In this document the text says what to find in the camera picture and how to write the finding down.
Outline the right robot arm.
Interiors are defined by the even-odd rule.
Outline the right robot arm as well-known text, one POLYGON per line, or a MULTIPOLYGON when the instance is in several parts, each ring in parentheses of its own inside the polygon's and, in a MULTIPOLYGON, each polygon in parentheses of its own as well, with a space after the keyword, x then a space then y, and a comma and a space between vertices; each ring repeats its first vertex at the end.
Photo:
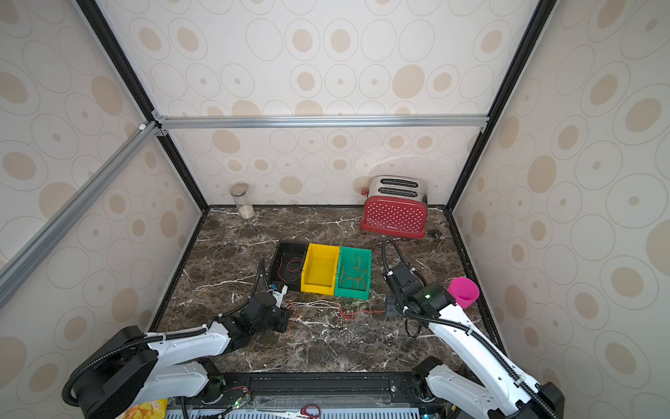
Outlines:
POLYGON ((473 418, 562 418, 565 397, 552 382, 539 383, 499 350, 469 319, 444 286, 424 284, 416 270, 400 263, 384 279, 395 306, 407 321, 417 321, 449 346, 477 382, 435 357, 413 369, 415 394, 442 399, 473 418))

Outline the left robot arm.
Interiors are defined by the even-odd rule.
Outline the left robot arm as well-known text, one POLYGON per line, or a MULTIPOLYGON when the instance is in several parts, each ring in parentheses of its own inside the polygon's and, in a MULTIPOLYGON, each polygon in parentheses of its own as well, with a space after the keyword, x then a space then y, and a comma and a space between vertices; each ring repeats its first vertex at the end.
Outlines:
POLYGON ((127 326, 71 373, 61 398, 86 418, 114 418, 171 397, 217 403, 225 379, 214 357, 247 346, 256 335, 286 332, 291 310, 282 300, 280 293, 258 293, 235 311, 172 333, 127 326))

